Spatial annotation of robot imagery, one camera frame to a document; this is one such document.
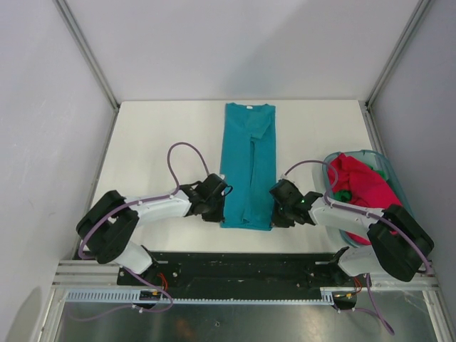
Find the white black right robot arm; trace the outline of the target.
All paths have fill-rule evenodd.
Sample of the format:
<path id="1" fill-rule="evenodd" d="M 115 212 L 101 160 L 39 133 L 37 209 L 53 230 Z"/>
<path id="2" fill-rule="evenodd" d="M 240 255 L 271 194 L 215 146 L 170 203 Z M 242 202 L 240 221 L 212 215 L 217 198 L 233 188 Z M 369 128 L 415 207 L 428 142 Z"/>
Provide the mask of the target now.
<path id="1" fill-rule="evenodd" d="M 384 271 L 409 282 L 420 270 L 432 272 L 428 256 L 434 242 L 400 205 L 368 208 L 339 202 L 318 192 L 304 195 L 287 179 L 279 180 L 269 193 L 274 199 L 272 222 L 278 227 L 325 226 L 369 240 L 367 246 L 340 249 L 328 262 L 329 279 L 337 286 L 345 286 L 360 274 Z"/>

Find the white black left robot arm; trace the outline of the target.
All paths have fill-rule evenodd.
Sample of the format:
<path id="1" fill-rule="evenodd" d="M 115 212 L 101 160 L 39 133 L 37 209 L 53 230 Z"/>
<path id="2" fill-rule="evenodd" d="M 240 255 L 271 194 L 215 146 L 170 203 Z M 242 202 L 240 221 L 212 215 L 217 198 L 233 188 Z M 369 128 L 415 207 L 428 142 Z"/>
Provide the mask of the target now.
<path id="1" fill-rule="evenodd" d="M 133 232 L 149 223 L 171 218 L 200 216 L 205 222 L 222 223 L 225 197 L 233 190 L 219 175 L 179 185 L 169 194 L 124 197 L 106 192 L 76 225 L 81 247 L 88 247 L 99 264 L 115 263 L 132 272 L 141 284 L 156 280 L 152 254 L 131 241 Z"/>

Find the teal t-shirt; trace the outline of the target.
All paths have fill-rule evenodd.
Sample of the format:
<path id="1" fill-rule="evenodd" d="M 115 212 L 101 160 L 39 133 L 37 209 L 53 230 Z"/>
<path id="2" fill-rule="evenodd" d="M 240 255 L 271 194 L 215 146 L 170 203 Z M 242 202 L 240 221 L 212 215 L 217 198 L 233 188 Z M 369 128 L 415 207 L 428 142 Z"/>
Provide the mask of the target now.
<path id="1" fill-rule="evenodd" d="M 232 191 L 224 204 L 224 228 L 271 230 L 276 184 L 276 107 L 225 105 L 220 172 Z"/>

